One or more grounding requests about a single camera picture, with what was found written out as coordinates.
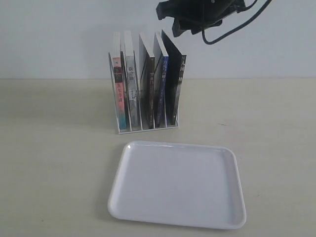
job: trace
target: beige table surface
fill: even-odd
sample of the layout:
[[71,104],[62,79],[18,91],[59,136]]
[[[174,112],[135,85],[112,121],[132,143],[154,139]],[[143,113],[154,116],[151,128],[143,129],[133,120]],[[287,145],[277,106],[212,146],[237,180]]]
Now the beige table surface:
[[[109,80],[0,80],[0,237],[316,236],[316,79],[186,80],[181,127],[117,135]],[[237,156],[237,231],[119,221],[107,200],[133,140]]]

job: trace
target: book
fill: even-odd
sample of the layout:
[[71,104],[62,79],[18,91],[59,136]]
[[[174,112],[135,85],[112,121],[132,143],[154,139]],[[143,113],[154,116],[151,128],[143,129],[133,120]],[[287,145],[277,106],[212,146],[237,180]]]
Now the book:
[[154,127],[154,71],[155,56],[143,33],[139,34],[139,65],[141,89],[144,93],[144,110],[149,129]]
[[125,66],[126,66],[126,86],[128,94],[128,104],[131,119],[131,126],[138,127],[139,116],[137,106],[137,77],[135,67],[135,53],[133,48],[131,31],[124,31],[124,45],[125,45]]
[[168,53],[160,32],[155,32],[154,37],[154,55],[155,55],[155,75],[154,75],[154,88],[155,88],[155,125],[160,127],[162,110],[164,105],[164,90],[166,83],[166,74],[168,68]]
[[170,124],[175,125],[187,56],[163,30],[161,38],[169,55],[165,86],[166,114]]
[[116,104],[118,111],[118,124],[120,129],[126,129],[126,113],[125,113],[125,99],[124,99],[124,84],[123,84],[123,69],[121,64],[120,52],[120,32],[115,32],[114,47],[112,53],[113,71],[115,79],[116,90]]

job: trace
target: black cable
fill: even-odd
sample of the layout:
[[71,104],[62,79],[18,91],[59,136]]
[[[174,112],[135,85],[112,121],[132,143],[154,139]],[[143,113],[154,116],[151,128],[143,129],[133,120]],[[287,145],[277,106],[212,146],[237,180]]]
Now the black cable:
[[244,8],[241,8],[241,9],[237,9],[237,12],[243,12],[243,11],[248,11],[250,8],[252,8],[256,3],[257,3],[258,0],[255,0],[251,5],[249,6],[246,6]]
[[208,44],[208,45],[212,45],[215,44],[221,40],[223,40],[224,38],[230,36],[231,34],[241,30],[242,28],[246,27],[247,25],[249,25],[251,22],[253,22],[267,7],[268,5],[272,2],[272,0],[267,0],[263,6],[256,12],[256,14],[254,14],[249,20],[247,20],[245,23],[241,24],[240,26],[232,29],[231,31],[228,31],[227,33],[223,34],[222,36],[220,36],[219,38],[213,40],[213,41],[207,41],[206,37],[205,37],[205,30],[204,30],[204,3],[203,3],[203,7],[202,7],[202,38],[203,41]]

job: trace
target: white wall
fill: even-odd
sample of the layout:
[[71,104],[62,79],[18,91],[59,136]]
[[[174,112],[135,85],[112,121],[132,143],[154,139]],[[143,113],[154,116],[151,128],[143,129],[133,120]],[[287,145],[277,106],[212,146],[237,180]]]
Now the white wall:
[[[212,39],[242,23],[258,6],[227,18]],[[171,32],[159,0],[2,0],[0,78],[109,78],[113,31]],[[316,77],[316,1],[274,0],[254,23],[208,46],[201,35],[177,38],[188,54],[186,78]]]

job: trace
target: white tray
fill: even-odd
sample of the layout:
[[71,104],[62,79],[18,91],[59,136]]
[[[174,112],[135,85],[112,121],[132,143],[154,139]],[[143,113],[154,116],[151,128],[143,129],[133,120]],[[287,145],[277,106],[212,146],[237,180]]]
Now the white tray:
[[123,220],[213,229],[246,221],[236,157],[214,146],[127,144],[108,209]]

